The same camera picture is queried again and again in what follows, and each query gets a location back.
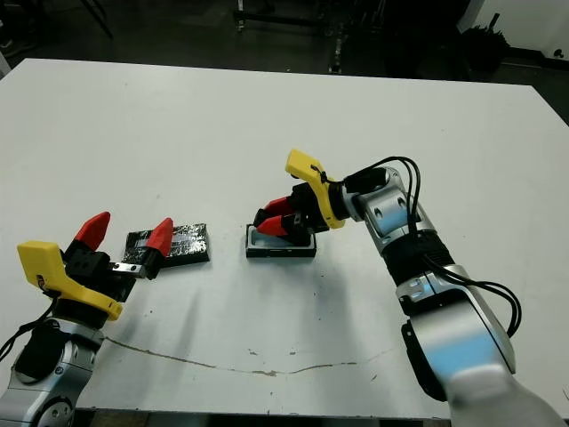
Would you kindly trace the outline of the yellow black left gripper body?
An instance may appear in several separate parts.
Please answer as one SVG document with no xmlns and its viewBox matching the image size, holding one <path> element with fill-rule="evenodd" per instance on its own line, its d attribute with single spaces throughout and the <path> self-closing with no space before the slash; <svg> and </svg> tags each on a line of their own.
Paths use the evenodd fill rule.
<svg viewBox="0 0 569 427">
<path fill-rule="evenodd" d="M 99 240 L 74 240 L 66 251 L 57 244 L 30 240 L 17 246 L 28 282 L 60 301 L 75 302 L 116 320 L 144 266 L 113 262 Z"/>
</svg>

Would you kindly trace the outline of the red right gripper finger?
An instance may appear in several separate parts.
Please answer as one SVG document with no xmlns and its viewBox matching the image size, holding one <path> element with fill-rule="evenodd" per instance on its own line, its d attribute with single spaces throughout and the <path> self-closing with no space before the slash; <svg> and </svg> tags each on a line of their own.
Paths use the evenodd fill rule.
<svg viewBox="0 0 569 427">
<path fill-rule="evenodd" d="M 289 203 L 288 197 L 281 197 L 268 202 L 255 214 L 254 223 L 263 223 L 268 218 L 293 214 L 295 210 Z"/>
<path fill-rule="evenodd" d="M 278 215 L 266 218 L 257 226 L 259 233 L 268 236 L 293 236 L 303 232 L 298 214 Z"/>
</svg>

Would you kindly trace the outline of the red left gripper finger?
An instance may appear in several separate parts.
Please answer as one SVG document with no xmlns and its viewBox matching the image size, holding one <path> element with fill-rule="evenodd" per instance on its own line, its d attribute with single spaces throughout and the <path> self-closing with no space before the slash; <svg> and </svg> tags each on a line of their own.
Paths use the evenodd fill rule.
<svg viewBox="0 0 569 427">
<path fill-rule="evenodd" d="M 165 218 L 151 232 L 144 253 L 147 279 L 154 279 L 161 270 L 172 246 L 172 219 Z"/>
<path fill-rule="evenodd" d="M 72 240 L 70 252 L 79 249 L 95 252 L 106 236 L 109 222 L 110 212 L 99 213 L 87 220 Z"/>
</svg>

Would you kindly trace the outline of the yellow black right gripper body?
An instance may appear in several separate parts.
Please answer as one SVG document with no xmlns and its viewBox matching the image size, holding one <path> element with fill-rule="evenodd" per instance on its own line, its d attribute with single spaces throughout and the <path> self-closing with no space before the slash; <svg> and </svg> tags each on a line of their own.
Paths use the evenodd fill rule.
<svg viewBox="0 0 569 427">
<path fill-rule="evenodd" d="M 293 177 L 305 181 L 316 196 L 318 211 L 329 229 L 339 229 L 345 224 L 333 211 L 329 190 L 331 183 L 324 167 L 312 156 L 292 149 L 285 164 L 285 170 Z"/>
</svg>

